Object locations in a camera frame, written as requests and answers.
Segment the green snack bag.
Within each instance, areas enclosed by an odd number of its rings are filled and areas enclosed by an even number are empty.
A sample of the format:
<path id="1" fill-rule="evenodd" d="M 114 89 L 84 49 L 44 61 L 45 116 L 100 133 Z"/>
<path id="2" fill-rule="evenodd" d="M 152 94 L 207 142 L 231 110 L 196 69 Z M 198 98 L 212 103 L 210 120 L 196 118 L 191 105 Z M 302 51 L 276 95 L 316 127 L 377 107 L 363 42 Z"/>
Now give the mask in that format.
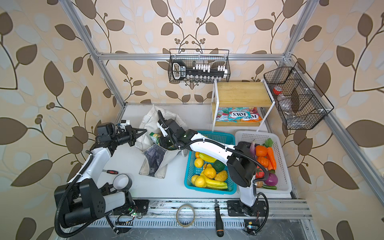
<path id="1" fill-rule="evenodd" d="M 157 144 L 159 146 L 161 146 L 161 137 L 162 137 L 162 134 L 159 134 L 159 133 L 150 133 L 149 134 L 150 136 L 150 139 L 153 141 L 154 144 Z"/>

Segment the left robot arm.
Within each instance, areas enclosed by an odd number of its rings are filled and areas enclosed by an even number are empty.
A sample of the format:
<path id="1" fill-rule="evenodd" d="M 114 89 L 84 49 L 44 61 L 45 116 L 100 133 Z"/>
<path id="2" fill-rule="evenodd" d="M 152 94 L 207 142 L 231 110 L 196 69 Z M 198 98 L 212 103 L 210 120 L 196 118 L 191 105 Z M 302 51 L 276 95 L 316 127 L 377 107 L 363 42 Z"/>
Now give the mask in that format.
<path id="1" fill-rule="evenodd" d="M 116 188 L 111 192 L 99 189 L 97 181 L 117 147 L 124 144 L 134 146 L 147 130 L 105 123 L 97 127 L 97 132 L 85 164 L 67 184 L 57 187 L 54 192 L 57 206 L 54 228 L 61 238 L 75 236 L 93 222 L 108 218 L 115 209 L 137 209 L 126 188 Z"/>

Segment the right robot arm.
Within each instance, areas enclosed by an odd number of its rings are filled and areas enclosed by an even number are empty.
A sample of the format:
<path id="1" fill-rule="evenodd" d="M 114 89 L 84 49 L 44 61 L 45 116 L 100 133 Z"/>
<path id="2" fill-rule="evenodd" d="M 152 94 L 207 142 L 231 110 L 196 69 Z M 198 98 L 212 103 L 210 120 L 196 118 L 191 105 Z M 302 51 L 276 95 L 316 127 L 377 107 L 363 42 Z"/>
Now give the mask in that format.
<path id="1" fill-rule="evenodd" d="M 251 156 L 247 144 L 225 145 L 211 140 L 194 130 L 185 131 L 176 121 L 166 120 L 158 110 L 158 127 L 166 140 L 178 150 L 189 150 L 206 154 L 225 164 L 231 180 L 240 188 L 240 212 L 253 217 L 262 210 L 269 213 L 268 200 L 257 193 L 256 184 L 269 178 L 268 170 Z"/>

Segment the cream canvas tote bag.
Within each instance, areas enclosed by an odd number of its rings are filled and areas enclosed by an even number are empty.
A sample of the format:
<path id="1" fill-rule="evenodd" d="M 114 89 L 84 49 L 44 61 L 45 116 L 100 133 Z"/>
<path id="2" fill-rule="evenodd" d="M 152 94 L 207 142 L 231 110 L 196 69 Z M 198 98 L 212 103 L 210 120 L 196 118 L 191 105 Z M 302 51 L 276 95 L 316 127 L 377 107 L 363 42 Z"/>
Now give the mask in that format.
<path id="1" fill-rule="evenodd" d="M 182 121 L 179 115 L 156 106 L 153 106 L 151 110 L 143 117 L 140 128 L 146 129 L 147 132 L 138 138 L 135 143 L 135 147 L 142 151 L 145 157 L 139 174 L 143 176 L 163 179 L 166 176 L 168 164 L 179 153 L 181 153 L 182 156 L 186 156 L 187 151 L 181 151 L 178 149 L 165 149 L 162 146 L 154 144 L 150 139 L 149 134 L 152 132 L 161 134 L 161 130 L 158 127 L 158 110 L 162 112 L 166 120 L 175 120 L 176 123 L 184 130 L 187 129 L 187 124 Z"/>

